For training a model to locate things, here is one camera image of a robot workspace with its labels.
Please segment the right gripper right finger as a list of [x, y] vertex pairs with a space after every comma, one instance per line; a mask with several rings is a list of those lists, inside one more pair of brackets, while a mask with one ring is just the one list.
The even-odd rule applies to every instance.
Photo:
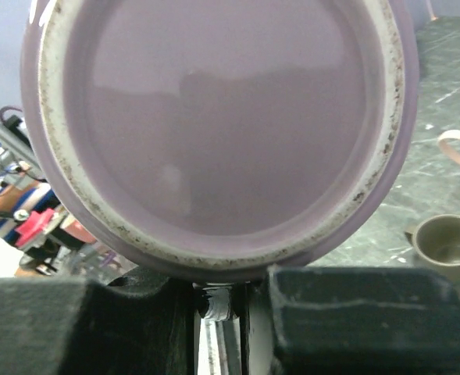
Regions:
[[460, 374], [460, 298], [416, 268], [274, 266], [248, 303], [251, 374]]

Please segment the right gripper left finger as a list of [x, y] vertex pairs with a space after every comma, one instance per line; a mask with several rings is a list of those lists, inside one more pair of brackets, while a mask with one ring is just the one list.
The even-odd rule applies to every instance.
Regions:
[[189, 283], [135, 268], [0, 278], [0, 374], [192, 374]]

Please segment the purple mug dark handle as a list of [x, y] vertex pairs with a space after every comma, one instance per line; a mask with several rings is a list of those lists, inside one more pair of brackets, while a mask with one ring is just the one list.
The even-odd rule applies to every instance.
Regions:
[[140, 266], [206, 285], [334, 250], [405, 161], [403, 1], [33, 1], [30, 142], [61, 203]]

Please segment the small olive grey cup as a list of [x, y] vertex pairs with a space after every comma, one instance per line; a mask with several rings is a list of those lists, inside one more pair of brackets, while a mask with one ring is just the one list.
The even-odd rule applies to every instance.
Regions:
[[404, 234], [423, 266], [460, 284], [460, 215], [432, 216]]

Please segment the aluminium mounting rail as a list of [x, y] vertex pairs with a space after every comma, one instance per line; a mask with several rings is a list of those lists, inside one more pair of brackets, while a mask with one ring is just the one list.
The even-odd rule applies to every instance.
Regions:
[[[18, 112], [16, 123], [10, 124], [5, 114], [10, 112]], [[6, 105], [0, 108], [0, 144], [11, 153], [15, 161], [23, 160], [29, 166], [29, 174], [36, 179], [43, 179], [45, 176], [41, 171], [34, 151], [31, 148], [30, 141], [27, 137], [27, 131], [19, 129], [20, 124], [24, 124], [22, 119], [23, 110], [14, 105]]]

